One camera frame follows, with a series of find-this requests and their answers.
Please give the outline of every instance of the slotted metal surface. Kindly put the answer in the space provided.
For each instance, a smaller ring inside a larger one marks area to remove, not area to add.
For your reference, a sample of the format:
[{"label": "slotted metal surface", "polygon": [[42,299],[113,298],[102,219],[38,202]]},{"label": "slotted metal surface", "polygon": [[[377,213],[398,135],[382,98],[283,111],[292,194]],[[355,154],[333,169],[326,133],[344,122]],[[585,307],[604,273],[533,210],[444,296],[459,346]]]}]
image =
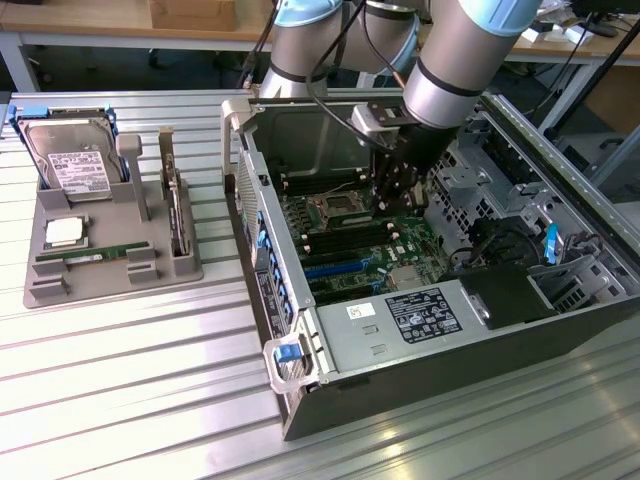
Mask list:
[{"label": "slotted metal surface", "polygon": [[148,177],[160,168],[157,128],[173,126],[205,281],[126,300],[22,307],[36,172],[5,126],[1,479],[640,477],[639,320],[567,357],[282,442],[223,202],[219,105],[234,94],[14,97],[18,106],[110,103],[120,130],[142,136]]}]

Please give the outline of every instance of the gray parts tray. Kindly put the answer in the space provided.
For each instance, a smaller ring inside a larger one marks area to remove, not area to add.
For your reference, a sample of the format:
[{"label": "gray parts tray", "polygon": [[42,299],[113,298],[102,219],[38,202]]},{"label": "gray parts tray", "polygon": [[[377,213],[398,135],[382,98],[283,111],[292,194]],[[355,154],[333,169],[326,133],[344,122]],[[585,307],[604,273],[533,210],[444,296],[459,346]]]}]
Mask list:
[{"label": "gray parts tray", "polygon": [[[133,195],[132,201],[123,203],[84,202],[71,208],[61,205],[62,208],[45,210],[40,199],[43,192],[38,192],[24,288],[23,302],[27,308],[166,287],[203,277],[186,182],[182,181],[181,202],[185,238],[191,254],[177,258],[171,251],[169,211],[162,199],[161,183],[151,181],[142,185],[151,218],[146,222],[140,221],[140,210]],[[89,218],[90,249],[147,242],[155,255],[148,251],[150,249],[142,248],[127,250],[128,258],[82,265],[66,265],[61,260],[36,262],[36,257],[54,253],[43,250],[46,222],[64,217]]]}]

